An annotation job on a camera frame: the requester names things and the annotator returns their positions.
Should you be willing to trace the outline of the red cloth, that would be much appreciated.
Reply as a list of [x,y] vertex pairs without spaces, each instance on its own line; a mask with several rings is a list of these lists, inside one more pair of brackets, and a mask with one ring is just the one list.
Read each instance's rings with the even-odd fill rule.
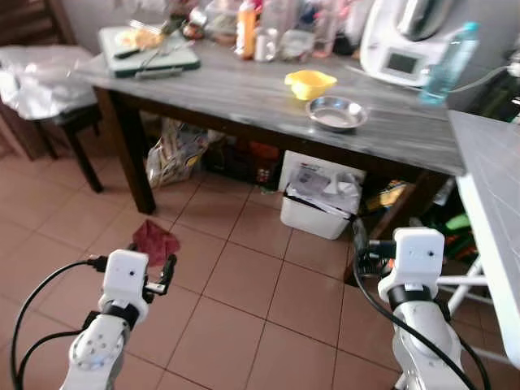
[[132,243],[137,252],[149,257],[148,267],[160,267],[166,263],[167,257],[175,255],[181,248],[179,239],[174,234],[146,219],[134,231]]

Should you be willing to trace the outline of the white plastic bin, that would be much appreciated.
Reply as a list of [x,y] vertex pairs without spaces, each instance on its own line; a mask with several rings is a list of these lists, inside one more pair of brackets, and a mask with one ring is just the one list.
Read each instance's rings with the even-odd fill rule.
[[365,177],[357,168],[287,151],[279,179],[282,222],[338,239],[359,212]]

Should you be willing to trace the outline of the printed shopping bag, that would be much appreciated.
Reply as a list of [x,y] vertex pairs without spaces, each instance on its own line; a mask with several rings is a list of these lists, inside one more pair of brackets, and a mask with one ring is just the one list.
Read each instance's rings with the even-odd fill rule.
[[145,160],[146,179],[152,189],[186,180],[196,171],[215,132],[174,119],[161,120],[159,140]]

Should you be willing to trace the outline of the shallow metal bowl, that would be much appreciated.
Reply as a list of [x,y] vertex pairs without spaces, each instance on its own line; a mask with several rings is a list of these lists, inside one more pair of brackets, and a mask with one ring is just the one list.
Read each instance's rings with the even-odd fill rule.
[[311,122],[330,132],[353,132],[369,119],[367,109],[346,97],[317,97],[305,104]]

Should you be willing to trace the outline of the white plastic folding table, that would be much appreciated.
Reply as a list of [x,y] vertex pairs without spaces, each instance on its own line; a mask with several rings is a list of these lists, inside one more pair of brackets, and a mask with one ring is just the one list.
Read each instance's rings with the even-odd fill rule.
[[458,193],[479,256],[464,275],[438,282],[452,291],[450,312],[472,287],[489,290],[504,350],[479,354],[520,367],[520,127],[454,110],[448,116],[466,167],[456,178]]

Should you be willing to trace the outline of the dark wooden stool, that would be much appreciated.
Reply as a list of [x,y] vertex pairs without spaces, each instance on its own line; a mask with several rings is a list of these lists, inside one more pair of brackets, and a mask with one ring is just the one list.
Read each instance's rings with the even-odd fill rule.
[[85,128],[92,128],[94,134],[100,135],[100,123],[102,115],[96,104],[89,105],[79,109],[71,109],[56,116],[47,119],[26,120],[20,118],[15,111],[0,104],[0,119],[17,119],[21,122],[29,124],[33,132],[36,133],[38,140],[44,146],[44,150],[49,157],[57,160],[57,152],[54,147],[52,137],[47,131],[47,127],[53,127],[59,130],[66,141],[68,149],[71,150],[75,157],[76,163],[88,182],[89,188],[94,193],[103,193],[104,187],[97,176],[97,172],[93,169],[93,164],[89,161],[89,156],[83,149],[81,141],[79,141],[77,133]]

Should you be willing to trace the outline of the yellow plastic bowl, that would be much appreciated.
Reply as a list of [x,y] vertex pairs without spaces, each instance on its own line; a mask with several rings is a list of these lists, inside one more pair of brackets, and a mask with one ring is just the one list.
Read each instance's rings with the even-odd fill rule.
[[295,71],[284,77],[284,85],[289,87],[294,99],[304,102],[322,97],[337,82],[334,76],[313,70]]

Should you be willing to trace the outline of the clear blue-capped water bottle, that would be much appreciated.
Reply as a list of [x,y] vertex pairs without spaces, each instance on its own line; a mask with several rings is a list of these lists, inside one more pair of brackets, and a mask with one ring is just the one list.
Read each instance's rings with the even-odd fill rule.
[[442,59],[432,68],[427,85],[423,86],[418,100],[424,105],[445,103],[458,78],[471,60],[479,45],[478,22],[465,22],[448,43]]

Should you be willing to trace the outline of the green cutting board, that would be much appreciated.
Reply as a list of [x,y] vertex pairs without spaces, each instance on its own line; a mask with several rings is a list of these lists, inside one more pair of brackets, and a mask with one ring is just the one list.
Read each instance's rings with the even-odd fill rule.
[[[102,59],[109,73],[116,78],[134,77],[141,72],[193,71],[202,65],[192,49],[192,42],[178,34],[163,36],[158,29],[152,27],[102,28],[99,31],[99,41]],[[123,60],[109,57],[119,49],[156,44],[160,44],[160,47],[155,52],[138,54]]]

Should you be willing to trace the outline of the clear plastic bag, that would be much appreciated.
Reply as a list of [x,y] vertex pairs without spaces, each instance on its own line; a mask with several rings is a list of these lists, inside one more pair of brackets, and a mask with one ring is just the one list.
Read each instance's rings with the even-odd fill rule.
[[73,75],[92,58],[77,45],[0,47],[0,101],[26,120],[96,104],[93,86]]

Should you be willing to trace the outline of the white kitchen food processor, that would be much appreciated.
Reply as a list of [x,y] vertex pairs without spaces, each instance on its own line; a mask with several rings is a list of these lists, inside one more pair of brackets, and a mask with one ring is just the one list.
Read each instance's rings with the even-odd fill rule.
[[375,0],[359,44],[371,77],[422,88],[458,33],[478,23],[476,0]]

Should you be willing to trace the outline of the clear plastic container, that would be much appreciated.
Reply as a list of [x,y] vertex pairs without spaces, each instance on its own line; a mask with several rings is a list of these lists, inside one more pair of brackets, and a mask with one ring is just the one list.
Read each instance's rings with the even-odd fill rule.
[[315,34],[312,31],[290,29],[283,34],[279,44],[280,62],[305,62],[314,49]]

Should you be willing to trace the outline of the clear glass mug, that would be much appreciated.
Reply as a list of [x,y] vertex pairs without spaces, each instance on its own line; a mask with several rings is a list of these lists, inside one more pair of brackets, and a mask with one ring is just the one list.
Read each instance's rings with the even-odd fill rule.
[[274,62],[278,55],[279,29],[256,28],[255,29],[255,52],[253,60],[260,63]]

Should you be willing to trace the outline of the orange bottle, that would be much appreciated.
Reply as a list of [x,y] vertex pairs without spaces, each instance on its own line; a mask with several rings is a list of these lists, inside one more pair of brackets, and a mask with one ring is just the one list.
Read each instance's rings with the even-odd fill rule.
[[258,4],[258,0],[242,0],[237,10],[235,53],[241,60],[252,60],[255,55]]

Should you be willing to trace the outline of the black handled knife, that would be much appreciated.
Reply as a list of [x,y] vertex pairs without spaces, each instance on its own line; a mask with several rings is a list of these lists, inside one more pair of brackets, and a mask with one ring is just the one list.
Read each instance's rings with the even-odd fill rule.
[[115,60],[123,60],[123,59],[130,59],[130,57],[133,57],[138,54],[145,54],[145,53],[151,53],[155,52],[156,49],[160,47],[160,44],[156,45],[135,45],[131,48],[126,49],[119,49],[118,52],[115,52],[115,54],[112,54],[109,56],[111,59]]

